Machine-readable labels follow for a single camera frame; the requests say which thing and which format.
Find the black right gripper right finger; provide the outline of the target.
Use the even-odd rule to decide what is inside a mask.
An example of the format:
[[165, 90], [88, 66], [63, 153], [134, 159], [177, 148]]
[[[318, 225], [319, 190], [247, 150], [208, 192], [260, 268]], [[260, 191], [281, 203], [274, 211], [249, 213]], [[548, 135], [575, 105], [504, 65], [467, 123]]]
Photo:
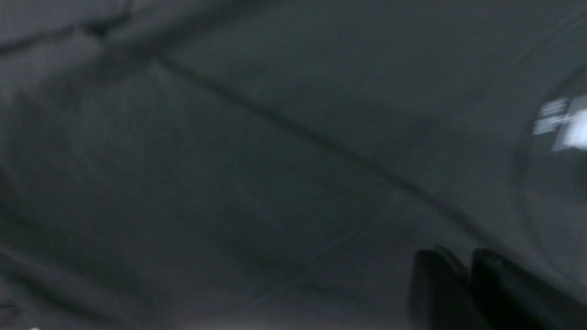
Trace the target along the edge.
[[470, 290], [495, 330], [585, 330], [586, 305], [490, 249], [472, 254]]

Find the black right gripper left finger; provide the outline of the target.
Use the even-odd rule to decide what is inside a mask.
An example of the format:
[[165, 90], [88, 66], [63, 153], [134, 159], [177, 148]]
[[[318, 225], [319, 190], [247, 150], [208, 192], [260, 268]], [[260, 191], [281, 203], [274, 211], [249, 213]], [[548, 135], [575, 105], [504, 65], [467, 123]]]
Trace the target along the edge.
[[417, 251], [409, 286], [412, 330], [485, 330], [487, 322], [442, 253]]

